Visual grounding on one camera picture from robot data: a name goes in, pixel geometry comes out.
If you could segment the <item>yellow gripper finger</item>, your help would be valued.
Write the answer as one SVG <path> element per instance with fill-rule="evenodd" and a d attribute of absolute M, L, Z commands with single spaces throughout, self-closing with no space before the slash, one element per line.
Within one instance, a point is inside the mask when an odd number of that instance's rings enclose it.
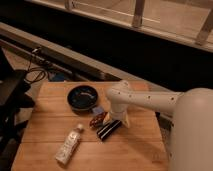
<path fill-rule="evenodd" d="M 126 128 L 130 128 L 130 121 L 129 121 L 128 114 L 125 114 L 125 115 L 123 116 L 122 123 L 124 124 L 124 126 L 125 126 Z"/>

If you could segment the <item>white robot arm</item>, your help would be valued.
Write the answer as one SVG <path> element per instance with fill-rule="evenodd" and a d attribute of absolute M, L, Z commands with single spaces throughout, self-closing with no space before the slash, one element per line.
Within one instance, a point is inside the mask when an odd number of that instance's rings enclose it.
<path fill-rule="evenodd" d="M 133 104 L 172 117 L 169 171 L 213 171 L 213 89 L 136 91 L 126 80 L 106 91 L 109 116 L 127 122 Z"/>

